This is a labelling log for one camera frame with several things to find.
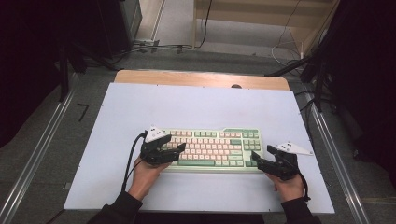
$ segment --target white board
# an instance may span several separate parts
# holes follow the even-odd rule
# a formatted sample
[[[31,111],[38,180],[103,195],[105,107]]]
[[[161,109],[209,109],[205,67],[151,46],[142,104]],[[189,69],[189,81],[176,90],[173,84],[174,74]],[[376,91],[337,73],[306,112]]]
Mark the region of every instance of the white board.
[[[258,128],[264,145],[292,143],[312,151],[291,91],[111,83],[64,209],[101,209],[120,193],[131,146],[159,128]],[[136,145],[137,157],[142,140]],[[274,156],[265,151],[267,160]],[[334,213],[315,156],[298,155],[313,213]],[[264,174],[162,173],[142,211],[262,213],[283,211]]]

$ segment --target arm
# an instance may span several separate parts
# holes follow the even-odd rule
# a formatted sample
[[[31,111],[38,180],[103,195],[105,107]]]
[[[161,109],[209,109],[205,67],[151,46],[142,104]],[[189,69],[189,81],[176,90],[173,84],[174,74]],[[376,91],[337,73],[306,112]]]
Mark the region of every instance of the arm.
[[[113,204],[103,206],[102,210],[88,221],[89,224],[132,223],[137,211],[142,206],[141,201],[149,194],[149,189],[157,180],[160,172],[170,163],[153,167],[138,158],[134,164],[138,165],[134,169],[134,179],[128,192],[121,192]]]
[[[282,207],[289,224],[319,224],[320,219],[312,216],[303,195],[304,185],[301,177],[296,175],[293,179],[283,181],[280,178],[266,174],[275,184],[275,191],[280,194]]]

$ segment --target person's right hand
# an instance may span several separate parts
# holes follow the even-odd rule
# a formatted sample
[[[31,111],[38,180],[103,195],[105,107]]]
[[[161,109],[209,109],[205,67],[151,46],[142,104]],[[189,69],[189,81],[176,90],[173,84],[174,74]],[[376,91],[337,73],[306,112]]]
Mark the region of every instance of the person's right hand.
[[[284,181],[275,175],[265,174],[274,182],[275,191],[279,192],[282,203],[303,197],[304,185],[299,175],[295,175],[294,178]]]

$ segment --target space bar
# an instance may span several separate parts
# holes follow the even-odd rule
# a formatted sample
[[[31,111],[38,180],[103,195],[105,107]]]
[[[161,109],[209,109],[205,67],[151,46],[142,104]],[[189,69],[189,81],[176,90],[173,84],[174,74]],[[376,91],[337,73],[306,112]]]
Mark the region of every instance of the space bar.
[[[215,166],[215,161],[178,161],[179,166]]]

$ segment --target black cable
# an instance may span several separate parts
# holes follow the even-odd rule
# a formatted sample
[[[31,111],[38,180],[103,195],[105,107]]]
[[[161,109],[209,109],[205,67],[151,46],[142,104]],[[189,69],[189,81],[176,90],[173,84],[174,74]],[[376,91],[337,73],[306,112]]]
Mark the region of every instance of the black cable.
[[[140,160],[134,167],[132,167],[132,170],[129,172],[129,174],[128,174],[128,178],[129,178],[129,176],[131,175],[131,173],[132,173],[132,171],[134,170],[134,168],[136,168],[136,166],[138,165],[138,164],[140,164],[140,162],[142,162],[146,157],[147,157],[147,155],[148,154],[146,154],[146,156],[144,156],[143,158],[142,158],[142,160]]]
[[[314,102],[315,102],[314,100],[311,100],[309,104],[309,108],[305,110],[305,120],[306,120],[306,132],[308,133],[308,137],[311,140],[312,149],[314,149],[315,152],[314,138],[312,136],[311,128],[309,127],[309,116],[311,115],[312,105],[314,104]]]
[[[206,26],[207,26],[207,21],[208,21],[208,19],[209,19],[209,12],[210,12],[210,8],[211,8],[211,7],[212,7],[212,0],[210,0],[209,8],[207,9],[207,13],[206,13],[205,29],[204,29],[204,39],[202,40],[201,45],[200,45],[197,49],[200,49],[201,46],[202,46],[202,45],[204,44],[204,42],[205,42],[205,39],[206,39]]]
[[[288,61],[287,63],[286,63],[286,65],[289,65],[289,63],[292,63],[292,62],[297,62],[298,60],[296,60],[296,59],[294,59],[294,60],[290,60],[290,61]],[[296,72],[296,73],[298,73],[298,75],[295,75],[295,74],[293,74],[291,71],[289,71],[289,73],[290,74],[292,74],[293,76],[299,76],[300,74],[301,74],[301,72],[299,72],[298,71],[298,68],[294,68],[294,71]]]
[[[111,64],[115,65],[116,63],[119,63],[125,57],[125,55],[126,54],[122,54],[115,62],[113,62]]]
[[[126,182],[128,181],[128,177],[129,177],[129,175],[128,175],[129,167],[131,166],[132,156],[134,155],[134,147],[136,146],[137,141],[138,141],[141,137],[146,138],[147,135],[148,135],[148,132],[145,131],[144,133],[139,134],[139,135],[136,137],[136,139],[134,140],[134,144],[132,145],[132,147],[131,147],[131,152],[130,152],[130,154],[129,154],[128,164],[126,165],[126,171],[125,171],[125,176],[124,176],[124,181],[123,181],[123,183],[122,183],[121,191],[125,191],[125,189],[126,189]]]
[[[282,35],[280,36],[279,41],[277,42],[277,46],[279,46],[280,40],[282,39],[283,34],[285,34],[286,27],[288,27],[288,25],[289,25],[290,18],[291,18],[291,16],[294,14],[294,12],[296,11],[297,6],[300,4],[300,2],[301,2],[301,0],[299,0],[299,1],[297,2],[296,6],[294,7],[294,10],[293,10],[293,11],[291,12],[291,14],[289,15],[288,21],[286,22],[286,25],[285,25],[285,29],[283,30],[283,33],[282,33]]]
[[[294,93],[294,96],[298,96],[298,95],[301,95],[303,93],[312,93],[312,92],[315,92],[315,91],[300,91],[300,92]]]
[[[305,106],[303,106],[303,108],[300,109],[300,112],[305,110],[307,107],[309,107],[312,103],[314,103],[314,99],[308,101],[308,103],[306,103]]]
[[[58,218],[65,211],[66,211],[65,209],[62,209],[61,211],[59,211],[50,221],[46,222],[46,224],[50,224],[53,221],[55,221],[55,219]]]

